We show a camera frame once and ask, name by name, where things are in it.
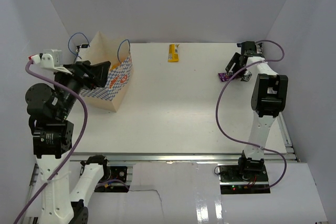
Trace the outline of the purple M&M's packet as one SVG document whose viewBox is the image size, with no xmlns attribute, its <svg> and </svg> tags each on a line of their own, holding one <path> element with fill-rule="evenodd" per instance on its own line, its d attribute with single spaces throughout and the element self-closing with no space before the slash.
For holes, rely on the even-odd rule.
<svg viewBox="0 0 336 224">
<path fill-rule="evenodd" d="M 218 77 L 219 77 L 221 82 L 228 81 L 233 75 L 234 75 L 234 73 L 232 71 L 231 72 L 218 73 Z"/>
</svg>

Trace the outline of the orange candy bag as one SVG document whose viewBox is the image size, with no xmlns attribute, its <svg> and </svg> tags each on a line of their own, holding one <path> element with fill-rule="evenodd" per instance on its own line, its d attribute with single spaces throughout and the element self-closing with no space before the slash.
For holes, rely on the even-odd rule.
<svg viewBox="0 0 336 224">
<path fill-rule="evenodd" d="M 113 66 L 111 66 L 110 69 L 113 70 L 113 69 L 117 68 L 119 65 L 120 65 L 120 63 L 116 63 L 116 64 L 114 64 Z"/>
</svg>

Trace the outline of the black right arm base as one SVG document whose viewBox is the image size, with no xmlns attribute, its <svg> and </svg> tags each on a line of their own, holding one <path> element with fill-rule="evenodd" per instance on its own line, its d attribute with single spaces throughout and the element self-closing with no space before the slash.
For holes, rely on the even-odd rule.
<svg viewBox="0 0 336 224">
<path fill-rule="evenodd" d="M 238 165 L 217 165 L 214 174 L 219 177 L 222 195 L 269 194 L 269 179 L 267 170 L 260 173 L 242 175 Z"/>
</svg>

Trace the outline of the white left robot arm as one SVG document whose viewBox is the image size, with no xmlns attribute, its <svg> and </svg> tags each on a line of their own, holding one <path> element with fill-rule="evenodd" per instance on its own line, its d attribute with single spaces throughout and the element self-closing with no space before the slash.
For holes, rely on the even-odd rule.
<svg viewBox="0 0 336 224">
<path fill-rule="evenodd" d="M 70 189 L 70 157 L 88 120 L 87 106 L 79 94 L 82 90 L 103 88 L 111 63 L 77 61 L 65 65 L 64 71 L 56 71 L 54 80 L 30 71 L 32 63 L 28 62 L 27 73 L 43 82 L 31 86 L 25 100 L 42 185 L 29 203 L 41 196 L 38 223 L 87 223 L 88 202 L 98 183 L 110 178 L 111 168 L 105 156 L 89 157 L 81 162 L 80 178 Z"/>
</svg>

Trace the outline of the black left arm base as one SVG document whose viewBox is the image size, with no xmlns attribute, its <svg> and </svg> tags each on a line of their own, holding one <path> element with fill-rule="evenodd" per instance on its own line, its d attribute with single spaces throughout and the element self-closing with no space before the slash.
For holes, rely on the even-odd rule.
<svg viewBox="0 0 336 224">
<path fill-rule="evenodd" d="M 126 166 L 110 166 L 110 178 L 118 179 L 125 184 L 127 183 L 128 168 Z M 109 182 L 96 189 L 100 193 L 127 193 L 129 190 L 119 182 Z"/>
</svg>

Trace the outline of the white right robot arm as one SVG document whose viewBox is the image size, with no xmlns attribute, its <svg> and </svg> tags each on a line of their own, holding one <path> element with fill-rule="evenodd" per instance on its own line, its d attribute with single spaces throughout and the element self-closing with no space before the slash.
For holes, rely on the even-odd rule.
<svg viewBox="0 0 336 224">
<path fill-rule="evenodd" d="M 251 65 L 256 68 L 256 81 L 251 96 L 253 124 L 248 144 L 238 160 L 237 175 L 247 182 L 256 179 L 265 167 L 264 148 L 270 129 L 286 105 L 288 77 L 278 74 L 266 62 L 261 44 L 245 41 L 237 45 L 240 53 L 235 53 L 226 67 L 241 81 L 249 81 L 252 73 L 244 69 Z"/>
</svg>

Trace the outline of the blue checkered paper bag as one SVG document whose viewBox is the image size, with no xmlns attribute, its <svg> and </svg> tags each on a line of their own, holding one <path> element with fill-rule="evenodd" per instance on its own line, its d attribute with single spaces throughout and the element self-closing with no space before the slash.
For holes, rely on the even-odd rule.
<svg viewBox="0 0 336 224">
<path fill-rule="evenodd" d="M 80 94 L 86 104 L 117 112 L 133 76 L 131 44 L 128 39 L 123 37 L 111 39 L 100 31 L 88 44 L 90 47 L 79 49 L 76 61 L 89 60 L 93 65 L 110 61 L 111 66 L 116 63 L 120 65 L 113 70 L 109 69 L 104 88 L 82 90 Z"/>
</svg>

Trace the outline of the yellow snack bar far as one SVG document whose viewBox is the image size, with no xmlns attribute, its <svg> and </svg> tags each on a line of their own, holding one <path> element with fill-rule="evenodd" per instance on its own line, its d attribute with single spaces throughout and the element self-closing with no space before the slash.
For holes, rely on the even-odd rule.
<svg viewBox="0 0 336 224">
<path fill-rule="evenodd" d="M 179 44 L 170 44 L 169 45 L 169 54 L 168 62 L 179 62 L 179 53 L 178 53 Z"/>
</svg>

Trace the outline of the aluminium table edge rail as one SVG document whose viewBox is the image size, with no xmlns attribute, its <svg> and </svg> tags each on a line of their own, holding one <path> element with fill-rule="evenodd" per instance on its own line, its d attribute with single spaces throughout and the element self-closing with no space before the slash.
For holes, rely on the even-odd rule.
<svg viewBox="0 0 336 224">
<path fill-rule="evenodd" d="M 238 161 L 240 154 L 99 154 L 107 157 L 112 162 L 219 162 Z M 287 161 L 297 161 L 294 153 L 283 154 Z M 71 161 L 87 160 L 92 153 L 75 153 Z M 265 161 L 283 161 L 277 154 L 265 154 Z"/>
</svg>

